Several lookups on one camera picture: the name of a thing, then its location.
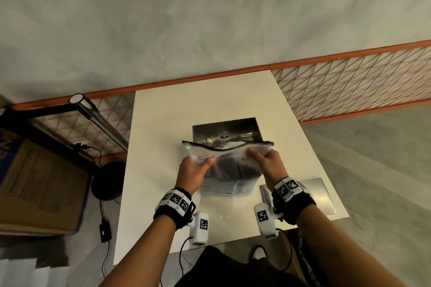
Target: black pants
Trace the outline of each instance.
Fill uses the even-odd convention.
[[[240,263],[217,248],[207,246],[195,266],[182,277],[176,287],[194,286],[308,286],[299,278],[277,270],[267,258]]]

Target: power adapter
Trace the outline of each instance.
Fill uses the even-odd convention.
[[[99,225],[100,230],[100,240],[102,243],[106,243],[107,241],[110,241],[112,239],[112,233],[111,233],[111,225],[109,224],[109,221],[105,218],[102,218],[102,223]]]

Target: white table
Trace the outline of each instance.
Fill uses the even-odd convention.
[[[192,126],[250,117],[256,117],[263,140],[275,143],[291,177],[323,179],[337,210],[329,219],[348,217],[270,71],[141,90],[134,101],[114,264],[151,224],[160,198],[174,186],[187,155],[181,141],[193,140]],[[210,216],[208,245],[259,235],[253,207],[262,202],[264,183],[262,176],[248,196],[193,196],[197,211]],[[293,228],[278,221],[277,226]],[[188,227],[178,230],[170,252],[179,252],[188,235]]]

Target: orange metal frame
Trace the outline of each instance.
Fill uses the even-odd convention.
[[[89,92],[85,95],[89,99],[98,99],[98,98],[107,98],[111,96],[116,96],[119,94],[128,94],[132,93],[138,90],[144,90],[148,88],[158,88],[161,86],[167,86],[167,85],[174,85],[174,84],[181,84],[181,83],[188,83],[188,82],[195,82],[200,81],[204,79],[211,79],[211,78],[218,78],[218,77],[225,77],[225,76],[231,76],[231,75],[238,75],[238,74],[245,74],[250,72],[258,72],[262,70],[281,70],[284,68],[293,68],[298,66],[304,66],[304,65],[311,65],[316,63],[324,63],[324,62],[330,62],[330,61],[336,61],[336,60],[343,60],[353,57],[363,57],[363,56],[369,56],[373,54],[382,54],[387,52],[395,52],[400,50],[408,50],[408,49],[414,49],[414,48],[422,48],[422,47],[428,47],[431,46],[431,40],[424,40],[424,41],[418,41],[418,42],[412,42],[412,43],[406,43],[402,45],[392,45],[387,47],[381,47],[381,48],[374,48],[374,49],[366,49],[366,50],[360,50],[360,51],[351,51],[351,52],[345,52],[341,54],[333,54],[328,56],[321,56],[321,57],[313,57],[313,58],[306,58],[296,61],[287,61],[282,63],[274,63],[269,64],[265,66],[257,66],[257,67],[249,67],[249,68],[243,68],[239,70],[232,70],[227,72],[220,72],[220,73],[214,73],[214,74],[208,74],[208,75],[202,75],[202,76],[194,76],[189,78],[180,78],[175,80],[169,80],[169,81],[162,81],[162,82],[156,82],[156,83],[147,83],[147,84],[141,84],[141,85],[134,85],[134,86],[128,86],[124,88],[114,88],[104,91],[97,91],[97,92]],[[31,101],[31,102],[24,102],[20,104],[15,104],[13,107],[16,110],[28,110],[28,109],[35,109],[40,107],[49,107],[49,106],[55,106],[59,104],[65,104],[70,96],[60,97],[60,98],[52,98],[52,99],[45,99],[45,100],[37,100],[37,101]],[[409,102],[406,104],[400,104],[400,105],[394,105],[394,106],[388,106],[388,107],[382,107],[372,110],[365,110],[365,111],[359,111],[359,112],[353,112],[349,114],[343,114],[338,116],[332,116],[332,117],[326,117],[326,118],[319,118],[315,120],[309,120],[301,122],[301,125],[309,125],[312,123],[317,122],[326,122],[330,120],[335,119],[341,119],[341,118],[348,118],[352,116],[358,116],[366,113],[375,113],[379,111],[384,110],[391,110],[391,109],[397,109],[402,107],[408,107],[408,106],[414,106],[418,104],[424,104],[424,103],[431,103],[431,99],[428,100],[422,100],[422,101],[415,101],[415,102]]]

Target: black round base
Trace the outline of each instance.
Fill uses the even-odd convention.
[[[104,165],[91,182],[93,195],[102,201],[110,201],[121,196],[125,171],[124,162],[114,161]]]

